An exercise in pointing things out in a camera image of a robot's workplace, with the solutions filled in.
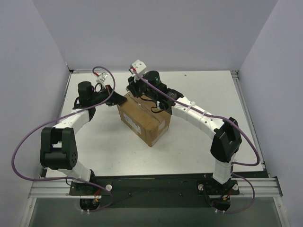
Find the brown cardboard express box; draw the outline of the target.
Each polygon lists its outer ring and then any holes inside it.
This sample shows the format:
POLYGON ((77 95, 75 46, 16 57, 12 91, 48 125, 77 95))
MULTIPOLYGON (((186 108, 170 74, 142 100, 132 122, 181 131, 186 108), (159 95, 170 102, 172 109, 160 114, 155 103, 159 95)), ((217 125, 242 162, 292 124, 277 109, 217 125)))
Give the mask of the brown cardboard express box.
POLYGON ((127 101, 117 106, 120 119, 152 147, 169 129, 171 115, 167 112, 153 113, 154 103, 147 101, 146 96, 140 99, 127 92, 125 97, 127 101))

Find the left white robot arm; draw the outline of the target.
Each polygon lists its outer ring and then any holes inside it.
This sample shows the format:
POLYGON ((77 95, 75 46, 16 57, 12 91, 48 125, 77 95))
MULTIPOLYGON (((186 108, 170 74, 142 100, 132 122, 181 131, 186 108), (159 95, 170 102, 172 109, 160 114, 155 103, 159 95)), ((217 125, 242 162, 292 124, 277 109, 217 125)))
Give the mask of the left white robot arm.
POLYGON ((115 92, 110 85, 97 92, 88 81, 78 84, 78 94, 72 109, 73 115, 53 127, 42 129, 40 163, 43 167, 72 177, 73 181, 80 183, 80 189, 90 195, 97 190, 97 182, 93 171, 78 160, 75 135, 92 120, 96 112, 95 105, 120 105, 127 98, 115 92))

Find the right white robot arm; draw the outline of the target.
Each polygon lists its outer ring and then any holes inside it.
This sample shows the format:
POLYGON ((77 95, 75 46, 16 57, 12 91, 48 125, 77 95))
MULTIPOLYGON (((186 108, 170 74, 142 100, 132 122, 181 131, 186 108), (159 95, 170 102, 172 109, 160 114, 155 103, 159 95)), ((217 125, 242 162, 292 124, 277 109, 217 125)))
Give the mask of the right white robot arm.
POLYGON ((227 183, 232 176, 232 162, 242 142, 240 133, 234 128, 237 121, 233 118, 228 120, 214 118, 182 93, 163 84, 157 71, 152 70, 139 75, 131 68, 130 72, 132 76, 128 78, 127 90, 134 97, 146 96, 159 111, 186 120, 212 139, 210 152, 215 158, 213 179, 220 184, 227 183))

